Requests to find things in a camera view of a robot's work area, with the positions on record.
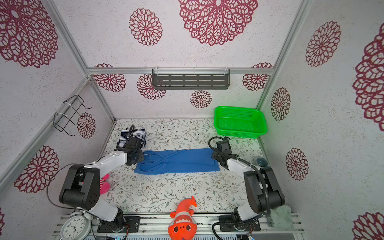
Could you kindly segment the blue white striped tank top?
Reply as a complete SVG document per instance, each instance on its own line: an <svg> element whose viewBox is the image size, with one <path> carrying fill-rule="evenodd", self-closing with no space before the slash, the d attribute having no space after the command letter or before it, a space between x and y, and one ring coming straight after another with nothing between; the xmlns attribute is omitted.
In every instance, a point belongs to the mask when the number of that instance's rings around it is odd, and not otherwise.
<svg viewBox="0 0 384 240"><path fill-rule="evenodd" d="M146 131L144 128L134 129L133 133L130 134L130 130L121 130L120 138L117 143L117 148L122 148L124 144L128 141L130 135L133 137L139 138L142 140L142 147L146 146Z"/></svg>

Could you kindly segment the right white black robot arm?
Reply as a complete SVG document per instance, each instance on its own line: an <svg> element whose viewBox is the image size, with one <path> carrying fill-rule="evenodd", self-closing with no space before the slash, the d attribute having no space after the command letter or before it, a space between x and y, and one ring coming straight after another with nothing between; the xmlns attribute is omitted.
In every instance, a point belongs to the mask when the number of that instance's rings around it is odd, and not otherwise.
<svg viewBox="0 0 384 240"><path fill-rule="evenodd" d="M255 224L259 218L269 217L272 210L283 206L285 196L271 167L254 165L233 154L227 137L213 137L210 140L217 139L219 141L215 148L208 143L213 150L212 158L226 170L243 178L247 195L247 202L234 209L232 219L220 220L219 223L241 231Z"/></svg>

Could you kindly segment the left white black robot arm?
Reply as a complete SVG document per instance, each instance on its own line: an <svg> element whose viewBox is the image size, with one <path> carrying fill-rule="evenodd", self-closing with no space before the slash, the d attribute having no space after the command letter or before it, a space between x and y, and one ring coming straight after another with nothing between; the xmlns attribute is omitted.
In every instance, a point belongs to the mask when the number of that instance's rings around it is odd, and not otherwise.
<svg viewBox="0 0 384 240"><path fill-rule="evenodd" d="M132 166L143 161L143 141L129 137L121 148L86 165L71 166L66 175L59 201L76 209L82 209L100 219L113 232L125 226L123 211L100 198L100 180L114 169Z"/></svg>

